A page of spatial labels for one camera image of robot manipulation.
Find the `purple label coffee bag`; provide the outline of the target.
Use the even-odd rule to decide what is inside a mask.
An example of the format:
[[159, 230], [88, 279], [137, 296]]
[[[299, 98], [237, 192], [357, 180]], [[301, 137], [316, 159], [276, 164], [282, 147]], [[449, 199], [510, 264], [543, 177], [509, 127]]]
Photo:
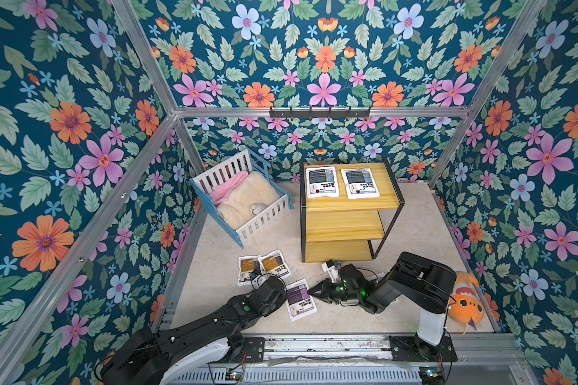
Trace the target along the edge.
[[306, 279], [293, 282], [287, 287], [287, 309], [292, 322], [316, 313], [316, 303], [308, 291]]

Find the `grey label coffee bag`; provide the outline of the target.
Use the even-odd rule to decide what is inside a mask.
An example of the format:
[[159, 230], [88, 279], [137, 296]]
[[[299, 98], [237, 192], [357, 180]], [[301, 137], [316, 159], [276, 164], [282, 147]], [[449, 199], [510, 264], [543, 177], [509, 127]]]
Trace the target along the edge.
[[341, 175], [349, 200], [378, 198], [380, 191], [370, 168], [342, 169]]
[[340, 196], [337, 170], [333, 166], [307, 168], [306, 182], [308, 199]]

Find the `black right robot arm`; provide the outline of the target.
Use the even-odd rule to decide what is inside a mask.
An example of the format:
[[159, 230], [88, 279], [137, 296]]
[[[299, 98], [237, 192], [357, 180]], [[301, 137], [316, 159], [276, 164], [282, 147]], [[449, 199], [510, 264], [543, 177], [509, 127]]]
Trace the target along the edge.
[[408, 359], [431, 362], [442, 357], [449, 302], [457, 274], [440, 262], [403, 252], [384, 276], [368, 280], [363, 269], [347, 264], [336, 278], [327, 278], [308, 291], [324, 303], [359, 306], [380, 314], [405, 296], [420, 308], [418, 330], [411, 340], [400, 339], [399, 351]]

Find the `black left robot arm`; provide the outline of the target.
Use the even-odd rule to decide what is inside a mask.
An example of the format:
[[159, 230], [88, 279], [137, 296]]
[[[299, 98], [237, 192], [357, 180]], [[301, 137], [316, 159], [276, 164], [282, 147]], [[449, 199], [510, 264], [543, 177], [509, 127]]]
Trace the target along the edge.
[[216, 311], [170, 330], [144, 327], [103, 363], [104, 384], [169, 384], [198, 367], [242, 351], [242, 332], [277, 311], [287, 300], [283, 279], [269, 274], [245, 295]]

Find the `yellow label coffee bag right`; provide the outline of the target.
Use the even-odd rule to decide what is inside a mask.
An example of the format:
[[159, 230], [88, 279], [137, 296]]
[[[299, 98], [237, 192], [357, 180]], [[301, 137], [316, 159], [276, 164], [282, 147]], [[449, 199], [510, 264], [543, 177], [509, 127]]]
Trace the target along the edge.
[[274, 274], [281, 279], [289, 278], [292, 275], [292, 271], [286, 263], [281, 250], [274, 250], [265, 256], [259, 257], [258, 263], [264, 274]]

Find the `yellow label coffee bag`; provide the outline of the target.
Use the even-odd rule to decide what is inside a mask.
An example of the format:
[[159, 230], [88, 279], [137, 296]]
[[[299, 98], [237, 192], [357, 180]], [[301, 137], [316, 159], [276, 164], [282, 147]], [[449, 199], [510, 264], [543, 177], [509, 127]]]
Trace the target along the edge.
[[281, 250], [274, 250], [265, 256], [259, 257], [258, 263], [264, 274], [274, 274], [281, 279], [289, 278], [292, 275], [292, 271], [286, 263]]
[[256, 278], [260, 273], [259, 258], [260, 255], [242, 256], [238, 258], [239, 272], [237, 285], [239, 287], [251, 286], [253, 284], [253, 278]]

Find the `yellow label coffee bag left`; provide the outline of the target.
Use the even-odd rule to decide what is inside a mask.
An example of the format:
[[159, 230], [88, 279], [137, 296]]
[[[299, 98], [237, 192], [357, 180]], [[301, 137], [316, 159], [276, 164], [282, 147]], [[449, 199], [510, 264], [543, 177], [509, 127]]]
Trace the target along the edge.
[[259, 258], [260, 255], [242, 256], [238, 258], [239, 272], [237, 285], [239, 287], [251, 286], [253, 284], [253, 278], [256, 278], [260, 273]]

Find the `yellow wooden three-tier shelf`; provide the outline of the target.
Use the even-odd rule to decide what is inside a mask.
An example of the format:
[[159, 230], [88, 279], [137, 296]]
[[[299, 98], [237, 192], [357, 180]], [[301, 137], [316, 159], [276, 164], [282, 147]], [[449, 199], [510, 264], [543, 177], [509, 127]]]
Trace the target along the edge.
[[[376, 259], [405, 206], [398, 180], [388, 159], [381, 163], [333, 165], [340, 186], [339, 197], [308, 197], [307, 171], [300, 170], [300, 237], [302, 261], [306, 263], [369, 261]], [[372, 170], [380, 196], [348, 198], [341, 171]]]

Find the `white and blue toy crib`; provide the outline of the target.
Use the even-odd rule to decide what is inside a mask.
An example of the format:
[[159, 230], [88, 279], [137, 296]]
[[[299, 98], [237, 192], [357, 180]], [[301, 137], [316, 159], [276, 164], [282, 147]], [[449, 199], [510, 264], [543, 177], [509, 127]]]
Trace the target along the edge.
[[190, 179], [205, 211], [240, 247], [293, 209], [291, 194], [271, 176], [271, 164], [250, 149]]

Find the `cream fluffy blanket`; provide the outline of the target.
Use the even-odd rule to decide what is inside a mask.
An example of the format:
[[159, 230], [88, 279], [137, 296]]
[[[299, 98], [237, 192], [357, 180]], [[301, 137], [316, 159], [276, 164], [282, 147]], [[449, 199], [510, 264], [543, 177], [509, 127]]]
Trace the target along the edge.
[[217, 210], [220, 218], [237, 230], [279, 199], [279, 193], [263, 173], [253, 171]]

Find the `pink blanket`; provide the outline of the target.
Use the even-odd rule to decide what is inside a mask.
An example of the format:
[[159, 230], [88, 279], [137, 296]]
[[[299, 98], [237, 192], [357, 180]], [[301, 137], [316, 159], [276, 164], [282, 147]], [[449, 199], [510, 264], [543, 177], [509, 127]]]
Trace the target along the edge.
[[219, 186], [213, 187], [210, 193], [210, 198], [212, 199], [215, 206], [221, 205], [221, 203], [227, 201], [230, 198], [231, 193], [237, 189], [237, 187], [242, 184], [245, 179], [247, 179], [249, 173], [246, 171], [241, 171], [234, 176], [232, 176], [228, 181], [220, 184]]

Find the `orange plush fish toy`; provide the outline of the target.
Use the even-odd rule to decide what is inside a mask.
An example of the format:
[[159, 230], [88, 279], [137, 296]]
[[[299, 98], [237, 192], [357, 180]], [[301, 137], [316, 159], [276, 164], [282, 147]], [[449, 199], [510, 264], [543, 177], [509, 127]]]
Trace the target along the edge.
[[477, 329], [485, 316], [483, 303], [478, 296], [478, 281], [473, 274], [457, 272], [449, 301], [449, 316], [456, 322]]

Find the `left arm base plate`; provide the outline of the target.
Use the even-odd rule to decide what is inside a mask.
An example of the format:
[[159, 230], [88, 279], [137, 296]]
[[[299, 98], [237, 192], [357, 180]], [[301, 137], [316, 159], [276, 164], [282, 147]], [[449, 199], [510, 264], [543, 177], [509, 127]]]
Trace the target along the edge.
[[263, 337], [239, 335], [230, 340], [226, 362], [232, 364], [256, 364], [263, 362], [266, 340]]

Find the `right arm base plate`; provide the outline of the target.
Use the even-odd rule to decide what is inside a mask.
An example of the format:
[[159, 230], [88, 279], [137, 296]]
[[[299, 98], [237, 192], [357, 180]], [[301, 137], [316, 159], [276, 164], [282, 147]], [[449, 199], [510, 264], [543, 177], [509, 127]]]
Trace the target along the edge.
[[437, 346], [432, 346], [421, 340], [417, 334], [409, 336], [390, 335], [389, 342], [394, 361], [411, 363], [455, 363], [458, 361], [453, 340], [446, 330]]

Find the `black wall hook rail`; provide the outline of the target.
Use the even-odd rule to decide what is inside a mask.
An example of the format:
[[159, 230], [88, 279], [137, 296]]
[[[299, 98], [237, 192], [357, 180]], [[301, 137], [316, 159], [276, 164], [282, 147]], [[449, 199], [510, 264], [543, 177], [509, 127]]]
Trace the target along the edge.
[[371, 109], [357, 107], [271, 107], [268, 112], [271, 118], [346, 120], [369, 117]]

